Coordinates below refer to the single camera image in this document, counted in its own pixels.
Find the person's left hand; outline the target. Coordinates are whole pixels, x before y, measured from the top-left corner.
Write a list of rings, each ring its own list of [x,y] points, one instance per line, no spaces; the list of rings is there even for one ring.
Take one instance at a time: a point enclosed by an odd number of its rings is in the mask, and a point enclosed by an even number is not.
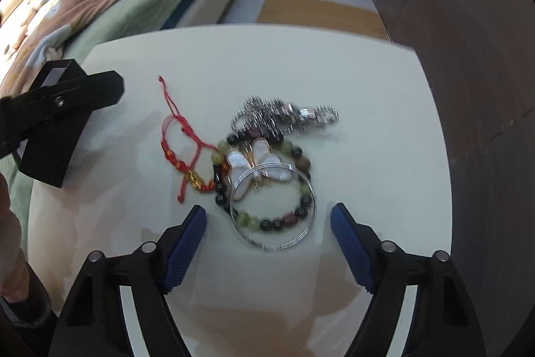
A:
[[[22,229],[11,210],[8,184],[1,176],[1,297],[7,302],[24,302],[29,295],[30,273],[21,248]]]

